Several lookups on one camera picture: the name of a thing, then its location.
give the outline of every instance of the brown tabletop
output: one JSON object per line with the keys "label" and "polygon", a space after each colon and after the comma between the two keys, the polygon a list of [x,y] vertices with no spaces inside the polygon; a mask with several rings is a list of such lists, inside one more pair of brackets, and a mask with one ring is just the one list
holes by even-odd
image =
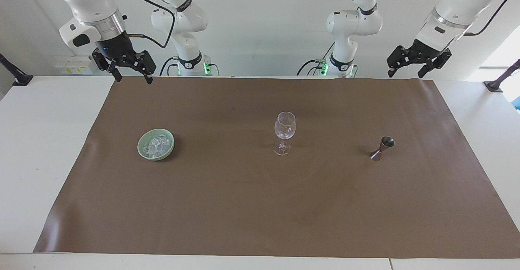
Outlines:
{"label": "brown tabletop", "polygon": [[[157,127],[175,149],[151,162]],[[520,233],[431,81],[124,78],[34,251],[519,258]]]}

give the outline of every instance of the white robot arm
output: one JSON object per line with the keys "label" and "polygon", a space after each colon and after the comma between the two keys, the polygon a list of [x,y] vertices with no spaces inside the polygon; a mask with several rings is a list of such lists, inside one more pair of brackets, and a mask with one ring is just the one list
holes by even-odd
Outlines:
{"label": "white robot arm", "polygon": [[147,51],[135,52],[125,31],[124,19],[114,0],[65,0],[74,18],[60,28],[67,46],[77,48],[94,42],[92,53],[100,70],[107,70],[117,81],[122,76],[116,66],[130,67],[141,72],[148,84],[156,65]]}
{"label": "white robot arm", "polygon": [[377,11],[377,0],[352,0],[358,9],[336,11],[327,18],[327,29],[336,43],[327,58],[327,75],[344,77],[351,67],[357,51],[353,35],[374,35],[383,26],[383,18]]}
{"label": "white robot arm", "polygon": [[399,68],[413,63],[425,64],[418,72],[420,78],[433,69],[440,69],[451,56],[448,46],[468,31],[491,2],[493,0],[439,0],[412,46],[408,49],[398,46],[388,57],[388,75],[392,77]]}
{"label": "white robot arm", "polygon": [[[164,0],[171,5],[169,9],[175,12],[175,26],[171,33],[174,46],[179,59],[181,75],[203,76],[208,74],[205,66],[204,54],[199,50],[197,39],[191,32],[199,32],[206,29],[208,19],[206,13],[192,0]],[[172,17],[162,9],[152,13],[152,24],[158,31],[169,34]]]}

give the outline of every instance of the table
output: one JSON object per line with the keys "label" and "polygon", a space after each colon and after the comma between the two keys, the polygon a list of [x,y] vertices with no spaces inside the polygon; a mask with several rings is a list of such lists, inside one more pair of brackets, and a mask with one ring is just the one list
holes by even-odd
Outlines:
{"label": "table", "polygon": [[388,259],[216,257],[170,255],[0,255],[0,268],[43,270],[390,270]]}
{"label": "table", "polygon": [[[37,76],[30,85],[11,89],[0,102],[0,143],[3,144],[0,147],[2,164],[0,200],[4,201],[0,203],[0,236],[2,237],[0,252],[32,252],[48,211],[83,146],[112,82],[113,79],[108,76]],[[520,200],[518,191],[520,158],[514,157],[514,151],[518,147],[517,139],[520,136],[520,116],[502,95],[487,92],[481,83],[451,81],[435,83],[518,227],[520,225],[520,202],[518,201]],[[114,257],[114,261],[119,261],[115,257],[120,255],[1,255],[0,268],[2,263],[7,263],[6,265],[9,266],[13,265],[9,263],[23,265],[24,261],[27,263],[34,261],[36,265],[45,265],[47,260],[54,261],[53,263],[63,261],[65,265],[67,261],[79,262],[86,259],[95,263],[98,259],[107,256]],[[155,256],[131,256],[132,259],[141,261],[143,265],[154,263],[152,259]],[[167,256],[165,259],[169,261],[167,263],[174,263],[171,261],[176,257]],[[121,259],[131,258],[130,255],[121,255]],[[210,258],[200,258],[202,263],[200,265],[203,265],[204,259]],[[227,260],[222,257],[217,259],[229,261],[229,265],[239,265],[237,257],[229,257]],[[247,262],[249,266],[255,265],[253,257],[245,259],[251,261]],[[265,265],[276,265],[281,263],[281,259],[284,258],[266,258],[263,261],[267,263]],[[308,261],[307,258],[292,259]],[[327,262],[328,260],[316,259],[313,263],[332,263]],[[375,267],[374,269],[390,268],[388,259],[337,259],[337,261],[346,268],[356,268],[356,263],[362,263],[363,268],[372,266]],[[394,270],[408,269],[407,267],[412,268],[417,265],[409,263],[421,263],[420,265],[424,267],[428,265],[435,267],[435,263],[445,263],[454,267],[460,263],[464,264],[464,260],[395,261]],[[467,265],[492,263],[492,265],[501,265],[500,268],[520,268],[520,260],[510,261],[510,265],[504,264],[504,260],[468,261]]]}

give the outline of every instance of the jigger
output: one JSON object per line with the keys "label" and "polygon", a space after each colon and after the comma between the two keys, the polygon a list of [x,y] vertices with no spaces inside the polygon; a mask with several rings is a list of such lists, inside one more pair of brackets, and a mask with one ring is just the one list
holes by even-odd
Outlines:
{"label": "jigger", "polygon": [[381,159],[381,155],[383,151],[395,145],[395,141],[390,136],[385,136],[381,138],[381,143],[379,144],[379,149],[370,153],[370,159],[374,161],[379,161]]}

